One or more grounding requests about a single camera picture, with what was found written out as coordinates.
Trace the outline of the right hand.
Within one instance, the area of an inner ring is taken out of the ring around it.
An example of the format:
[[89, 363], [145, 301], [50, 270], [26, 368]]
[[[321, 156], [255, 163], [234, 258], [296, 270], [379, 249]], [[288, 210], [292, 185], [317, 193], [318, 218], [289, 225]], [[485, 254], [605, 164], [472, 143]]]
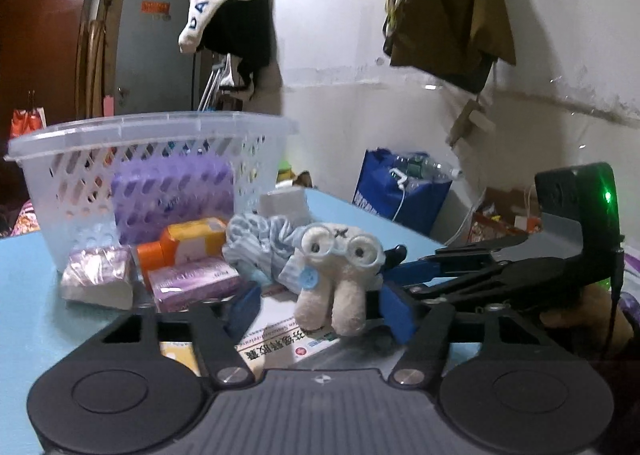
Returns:
[[622, 348], [634, 338], [634, 329], [610, 293], [598, 284], [588, 285], [582, 292], [580, 305], [574, 310], [542, 312], [545, 327], [582, 327], [594, 339], [612, 347]]

